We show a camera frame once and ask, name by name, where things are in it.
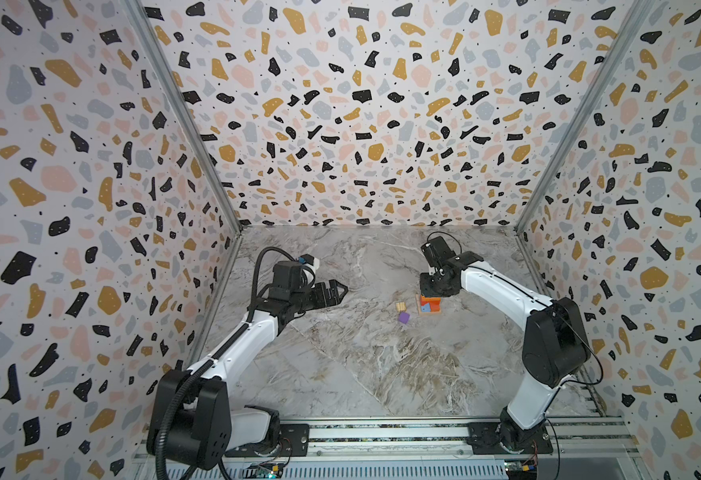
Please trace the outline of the yellow-orange wood block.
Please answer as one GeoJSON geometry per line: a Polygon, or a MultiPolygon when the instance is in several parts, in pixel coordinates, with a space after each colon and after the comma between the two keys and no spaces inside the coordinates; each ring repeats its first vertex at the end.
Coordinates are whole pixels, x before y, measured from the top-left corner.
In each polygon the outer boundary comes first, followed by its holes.
{"type": "Polygon", "coordinates": [[[421,305],[424,304],[440,304],[441,299],[439,297],[426,297],[426,296],[419,296],[419,303],[421,305]]]}

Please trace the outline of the purple wood cube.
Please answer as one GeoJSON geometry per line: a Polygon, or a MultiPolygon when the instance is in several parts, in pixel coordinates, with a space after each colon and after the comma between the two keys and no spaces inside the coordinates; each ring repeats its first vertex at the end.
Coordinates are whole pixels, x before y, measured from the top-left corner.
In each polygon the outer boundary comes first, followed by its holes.
{"type": "Polygon", "coordinates": [[[409,320],[410,320],[410,315],[409,315],[409,313],[406,312],[406,311],[404,311],[404,312],[399,312],[399,313],[398,313],[398,318],[397,318],[397,319],[398,319],[398,321],[399,321],[401,324],[406,325],[406,324],[408,324],[408,322],[409,322],[409,320]]]}

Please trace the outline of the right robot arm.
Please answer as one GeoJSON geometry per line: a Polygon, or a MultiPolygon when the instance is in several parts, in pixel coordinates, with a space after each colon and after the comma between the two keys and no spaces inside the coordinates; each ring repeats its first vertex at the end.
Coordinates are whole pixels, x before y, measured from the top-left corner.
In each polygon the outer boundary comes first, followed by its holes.
{"type": "Polygon", "coordinates": [[[492,434],[472,442],[511,454],[526,452],[542,434],[547,412],[562,386],[576,382],[576,371],[591,357],[577,304],[535,292],[500,273],[480,255],[449,247],[446,232],[434,232],[422,244],[428,272],[419,276],[426,297],[474,294],[500,310],[523,332],[522,382],[502,409],[492,434]]]}

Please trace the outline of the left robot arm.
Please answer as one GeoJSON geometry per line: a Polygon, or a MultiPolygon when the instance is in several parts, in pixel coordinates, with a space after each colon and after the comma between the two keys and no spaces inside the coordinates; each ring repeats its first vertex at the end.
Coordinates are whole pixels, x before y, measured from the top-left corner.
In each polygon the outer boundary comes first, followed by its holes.
{"type": "Polygon", "coordinates": [[[253,405],[232,408],[230,387],[292,320],[344,301],[348,286],[319,282],[318,266],[310,255],[276,263],[272,281],[254,288],[234,332],[196,363],[178,365],[160,379],[146,440],[158,478],[170,476],[170,462],[184,464],[190,477],[224,467],[226,453],[240,447],[263,456],[282,450],[280,414],[253,405]]]}

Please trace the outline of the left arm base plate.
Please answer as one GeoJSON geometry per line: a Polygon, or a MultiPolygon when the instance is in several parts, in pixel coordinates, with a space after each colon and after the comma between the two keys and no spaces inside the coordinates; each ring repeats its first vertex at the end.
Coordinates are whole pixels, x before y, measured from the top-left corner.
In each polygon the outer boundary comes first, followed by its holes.
{"type": "Polygon", "coordinates": [[[268,434],[260,443],[244,444],[226,452],[226,458],[270,458],[306,457],[310,445],[310,424],[286,423],[280,425],[278,433],[268,434]]]}

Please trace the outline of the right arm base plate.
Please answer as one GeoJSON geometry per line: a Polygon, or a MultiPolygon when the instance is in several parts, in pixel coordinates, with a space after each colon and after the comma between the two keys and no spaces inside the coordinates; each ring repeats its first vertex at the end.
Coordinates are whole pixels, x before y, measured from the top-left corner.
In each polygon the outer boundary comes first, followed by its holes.
{"type": "Polygon", "coordinates": [[[522,430],[512,421],[480,421],[467,424],[466,443],[474,455],[552,454],[554,448],[539,424],[522,430]]]}

